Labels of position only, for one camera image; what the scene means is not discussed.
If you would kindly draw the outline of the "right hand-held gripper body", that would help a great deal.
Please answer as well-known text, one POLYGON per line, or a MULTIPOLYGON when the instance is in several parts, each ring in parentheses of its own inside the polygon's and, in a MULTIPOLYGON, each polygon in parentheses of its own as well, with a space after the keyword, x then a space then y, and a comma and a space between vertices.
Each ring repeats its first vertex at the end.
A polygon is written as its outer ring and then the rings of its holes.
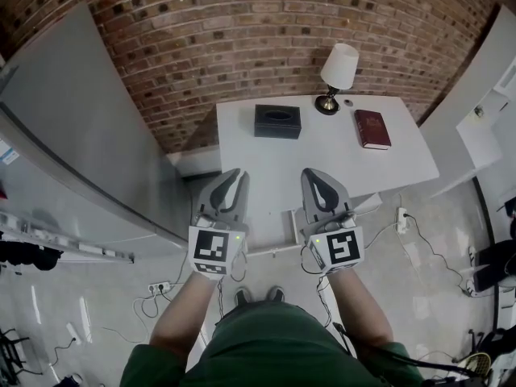
POLYGON ((355 218, 355 213, 345 212, 304 227, 306 246, 320 275, 352 268, 364 260, 363 230, 355 218))

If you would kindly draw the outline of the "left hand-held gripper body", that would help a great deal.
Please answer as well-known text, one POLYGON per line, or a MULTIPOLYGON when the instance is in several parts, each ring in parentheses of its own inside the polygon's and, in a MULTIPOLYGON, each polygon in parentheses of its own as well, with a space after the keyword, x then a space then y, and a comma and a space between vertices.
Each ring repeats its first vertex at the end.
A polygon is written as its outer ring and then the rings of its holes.
POLYGON ((192 270, 212 281, 233 273, 235 260, 246 252, 247 227, 201 214, 189 227, 188 260, 192 270))

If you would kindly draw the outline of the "white wooden drawer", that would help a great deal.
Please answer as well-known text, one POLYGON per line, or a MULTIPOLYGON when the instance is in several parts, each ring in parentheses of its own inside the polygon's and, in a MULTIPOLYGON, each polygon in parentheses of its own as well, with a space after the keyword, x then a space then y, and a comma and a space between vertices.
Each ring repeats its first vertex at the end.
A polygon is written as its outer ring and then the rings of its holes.
POLYGON ((250 218, 247 256, 276 256, 282 252, 301 250, 305 243, 301 229, 305 225, 306 213, 301 207, 250 218))

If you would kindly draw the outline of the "person's left forearm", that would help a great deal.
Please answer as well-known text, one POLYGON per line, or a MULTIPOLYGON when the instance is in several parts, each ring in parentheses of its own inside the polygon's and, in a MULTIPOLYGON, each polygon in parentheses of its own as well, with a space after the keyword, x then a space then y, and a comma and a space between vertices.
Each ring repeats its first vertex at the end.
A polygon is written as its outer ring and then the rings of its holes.
POLYGON ((204 323, 216 281, 193 272, 159 317, 149 344, 173 353, 184 364, 204 323))

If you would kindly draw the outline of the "person's right forearm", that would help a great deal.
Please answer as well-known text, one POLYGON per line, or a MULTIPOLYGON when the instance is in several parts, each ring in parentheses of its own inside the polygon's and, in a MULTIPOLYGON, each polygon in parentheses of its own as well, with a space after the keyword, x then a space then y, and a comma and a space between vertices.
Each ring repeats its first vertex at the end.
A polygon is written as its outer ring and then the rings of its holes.
POLYGON ((352 268, 327 276, 345 331, 358 356, 392 343, 393 330, 383 310, 352 268))

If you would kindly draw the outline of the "white desk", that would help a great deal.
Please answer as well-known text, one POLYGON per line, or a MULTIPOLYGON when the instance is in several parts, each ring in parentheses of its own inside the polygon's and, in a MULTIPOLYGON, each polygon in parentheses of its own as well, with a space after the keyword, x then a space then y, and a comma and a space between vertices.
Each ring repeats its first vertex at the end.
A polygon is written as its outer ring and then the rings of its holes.
POLYGON ((439 170, 421 131, 400 98, 339 95, 332 116, 314 108, 314 97, 289 96, 219 103, 216 106, 222 170, 239 168, 250 176, 249 217, 279 214, 302 204, 301 173, 323 171, 351 197, 429 181, 439 170), (256 105, 296 106, 302 130, 297 139, 254 135, 256 105), (354 112, 372 110, 384 119, 391 148, 363 148, 354 112))

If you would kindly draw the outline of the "dark red book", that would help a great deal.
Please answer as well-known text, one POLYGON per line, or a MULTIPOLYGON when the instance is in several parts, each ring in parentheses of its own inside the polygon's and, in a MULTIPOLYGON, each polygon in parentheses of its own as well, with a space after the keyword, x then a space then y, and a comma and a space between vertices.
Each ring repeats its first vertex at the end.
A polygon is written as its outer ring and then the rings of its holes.
POLYGON ((388 150, 392 147, 381 113, 372 110, 355 110, 354 117, 363 148, 388 150))

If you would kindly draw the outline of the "black tissue box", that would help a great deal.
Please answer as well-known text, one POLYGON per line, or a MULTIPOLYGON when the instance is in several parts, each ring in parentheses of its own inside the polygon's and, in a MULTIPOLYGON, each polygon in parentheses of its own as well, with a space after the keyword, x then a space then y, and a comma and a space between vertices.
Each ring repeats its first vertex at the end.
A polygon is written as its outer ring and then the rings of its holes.
POLYGON ((298 139, 301 130, 302 123, 299 107, 256 105, 254 121, 255 137, 298 139))

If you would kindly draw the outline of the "person's green shirt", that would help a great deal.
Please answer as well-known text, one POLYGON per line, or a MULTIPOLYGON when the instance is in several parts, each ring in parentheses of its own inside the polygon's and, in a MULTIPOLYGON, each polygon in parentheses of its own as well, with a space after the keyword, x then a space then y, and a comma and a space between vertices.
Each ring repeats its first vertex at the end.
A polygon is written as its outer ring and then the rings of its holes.
POLYGON ((356 359, 303 309, 260 302, 221 320, 199 361, 187 369, 177 354, 136 346, 120 387, 421 387, 419 371, 390 358, 401 343, 356 359))

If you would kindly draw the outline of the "white shelf rack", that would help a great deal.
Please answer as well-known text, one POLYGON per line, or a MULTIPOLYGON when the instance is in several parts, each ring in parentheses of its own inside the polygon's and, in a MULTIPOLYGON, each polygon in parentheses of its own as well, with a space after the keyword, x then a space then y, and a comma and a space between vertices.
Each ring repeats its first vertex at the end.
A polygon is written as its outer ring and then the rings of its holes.
POLYGON ((135 256, 131 252, 83 243, 76 237, 45 228, 42 222, 32 222, 29 218, 1 210, 0 232, 2 242, 30 244, 41 250, 52 249, 61 254, 60 260, 63 262, 135 262, 135 256))

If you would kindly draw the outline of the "white shade table lamp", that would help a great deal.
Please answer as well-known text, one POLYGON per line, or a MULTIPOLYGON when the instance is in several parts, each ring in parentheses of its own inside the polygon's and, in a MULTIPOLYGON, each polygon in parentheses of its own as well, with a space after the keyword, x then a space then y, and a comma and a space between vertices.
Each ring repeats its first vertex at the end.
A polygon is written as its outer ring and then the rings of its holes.
POLYGON ((339 91, 352 87, 359 56, 358 51, 348 44, 336 44, 332 48, 320 72, 320 77, 327 85, 327 93, 315 99, 314 105, 318 112, 334 115, 339 111, 340 105, 335 96, 339 91))

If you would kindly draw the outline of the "grey refrigerator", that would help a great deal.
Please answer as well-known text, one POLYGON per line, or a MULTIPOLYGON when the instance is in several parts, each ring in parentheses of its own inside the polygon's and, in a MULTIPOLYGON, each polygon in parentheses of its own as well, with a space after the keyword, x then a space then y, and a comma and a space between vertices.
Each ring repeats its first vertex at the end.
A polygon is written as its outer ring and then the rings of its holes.
POLYGON ((85 4, 0 69, 0 210, 135 260, 184 253, 191 200, 85 4))

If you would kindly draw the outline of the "white mesh racket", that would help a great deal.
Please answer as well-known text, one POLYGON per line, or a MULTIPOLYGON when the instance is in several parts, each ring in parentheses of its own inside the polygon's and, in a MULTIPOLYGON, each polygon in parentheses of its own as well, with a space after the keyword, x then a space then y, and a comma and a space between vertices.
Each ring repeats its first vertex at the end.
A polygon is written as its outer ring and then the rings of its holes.
POLYGON ((474 373, 475 377, 486 378, 489 375, 492 361, 485 352, 475 352, 464 357, 457 363, 459 368, 467 369, 474 373))

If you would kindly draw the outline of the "black clothes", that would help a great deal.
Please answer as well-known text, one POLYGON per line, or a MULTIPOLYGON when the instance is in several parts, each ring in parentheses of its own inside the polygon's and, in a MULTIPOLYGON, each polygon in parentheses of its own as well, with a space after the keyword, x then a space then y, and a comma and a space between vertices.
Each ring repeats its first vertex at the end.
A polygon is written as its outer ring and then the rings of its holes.
POLYGON ((32 243, 0 241, 0 262, 14 266, 34 265, 40 271, 50 271, 56 267, 61 254, 62 251, 32 243))

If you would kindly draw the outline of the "white blue label sticker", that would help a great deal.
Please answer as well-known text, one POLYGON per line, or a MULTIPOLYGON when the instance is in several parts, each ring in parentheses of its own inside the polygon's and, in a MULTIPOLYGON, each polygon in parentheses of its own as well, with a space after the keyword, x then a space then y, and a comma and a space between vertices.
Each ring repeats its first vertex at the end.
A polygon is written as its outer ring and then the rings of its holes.
POLYGON ((3 139, 0 139, 0 162, 9 165, 19 157, 19 154, 3 139))

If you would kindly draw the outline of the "black chair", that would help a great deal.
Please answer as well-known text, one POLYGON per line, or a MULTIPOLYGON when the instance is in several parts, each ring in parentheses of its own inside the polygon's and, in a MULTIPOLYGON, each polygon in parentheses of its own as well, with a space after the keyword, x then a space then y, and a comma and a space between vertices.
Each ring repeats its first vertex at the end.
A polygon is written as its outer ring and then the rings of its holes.
POLYGON ((7 371, 11 375, 17 376, 24 371, 24 361, 21 359, 16 346, 23 343, 24 341, 29 340, 30 338, 22 337, 17 339, 10 339, 7 335, 12 331, 15 331, 15 329, 10 329, 5 332, 0 331, 0 356, 6 365, 7 371))

